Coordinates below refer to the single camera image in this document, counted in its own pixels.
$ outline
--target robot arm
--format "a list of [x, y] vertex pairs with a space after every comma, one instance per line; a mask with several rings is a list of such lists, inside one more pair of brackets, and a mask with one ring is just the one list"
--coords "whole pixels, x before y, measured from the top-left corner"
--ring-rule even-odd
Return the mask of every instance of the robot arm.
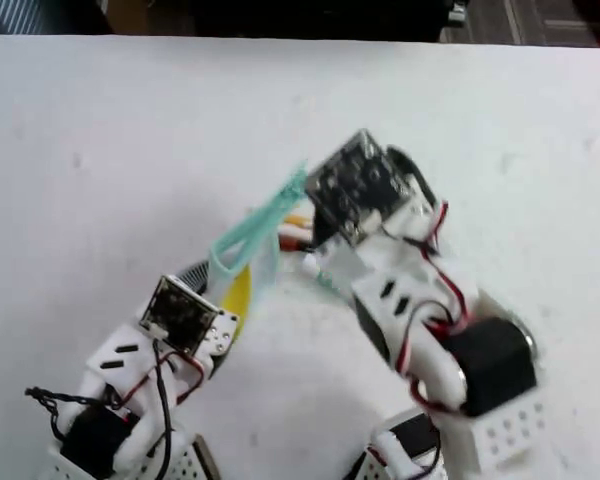
[[384, 152], [366, 131], [309, 175], [307, 193], [321, 227], [315, 236], [332, 235], [316, 262], [422, 409], [376, 431], [349, 478], [432, 474], [414, 461], [422, 452], [405, 446], [426, 436], [416, 421], [422, 411], [439, 432], [430, 445], [452, 480], [501, 478], [545, 426], [535, 344], [460, 262], [442, 254], [448, 204], [406, 155]]
[[[57, 422], [52, 412], [58, 441], [50, 447], [53, 466], [39, 478], [219, 478], [201, 437], [171, 418], [228, 353], [238, 320], [178, 277], [163, 277], [141, 318], [89, 357], [78, 395], [29, 389], [45, 406], [69, 402]], [[186, 468], [174, 470], [179, 464]]]

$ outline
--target circuit board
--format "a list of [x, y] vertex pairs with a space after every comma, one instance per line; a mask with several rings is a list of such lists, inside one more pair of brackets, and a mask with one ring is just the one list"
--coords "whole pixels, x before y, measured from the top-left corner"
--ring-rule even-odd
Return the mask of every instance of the circuit board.
[[184, 282], [163, 276], [140, 320], [140, 326], [152, 326], [166, 332], [165, 341], [176, 350], [195, 354], [219, 310]]
[[367, 130], [360, 130], [307, 178], [316, 212], [351, 246], [409, 201], [403, 174]]

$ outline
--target white table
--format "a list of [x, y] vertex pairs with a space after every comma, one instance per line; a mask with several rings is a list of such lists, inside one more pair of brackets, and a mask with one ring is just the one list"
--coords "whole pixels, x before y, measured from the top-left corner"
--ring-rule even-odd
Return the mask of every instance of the white table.
[[[445, 234], [545, 350], [557, 478], [600, 478], [600, 50], [0, 38], [0, 479], [158, 276], [359, 127], [450, 201]], [[228, 479], [337, 479], [411, 405], [352, 313], [282, 274], [182, 420]]]

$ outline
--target floor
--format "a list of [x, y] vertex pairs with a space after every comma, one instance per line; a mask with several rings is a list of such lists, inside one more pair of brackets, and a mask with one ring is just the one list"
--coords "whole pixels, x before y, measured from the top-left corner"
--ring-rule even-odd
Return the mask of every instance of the floor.
[[[195, 35], [190, 0], [109, 0], [118, 33]], [[445, 43], [596, 47], [600, 0], [471, 0], [462, 27], [447, 27]]]

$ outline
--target yellow plastic piece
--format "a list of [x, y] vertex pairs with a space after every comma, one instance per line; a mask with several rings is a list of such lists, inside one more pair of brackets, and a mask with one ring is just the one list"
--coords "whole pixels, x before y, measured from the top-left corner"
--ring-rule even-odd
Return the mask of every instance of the yellow plastic piece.
[[227, 296], [222, 300], [222, 308], [231, 313], [235, 313], [239, 317], [238, 327], [236, 328], [236, 333], [233, 337], [234, 342], [240, 335], [242, 327], [244, 326], [244, 321], [247, 318], [247, 313], [249, 313], [250, 300], [251, 270], [249, 270], [249, 265], [247, 265], [235, 278], [231, 287], [229, 287]]

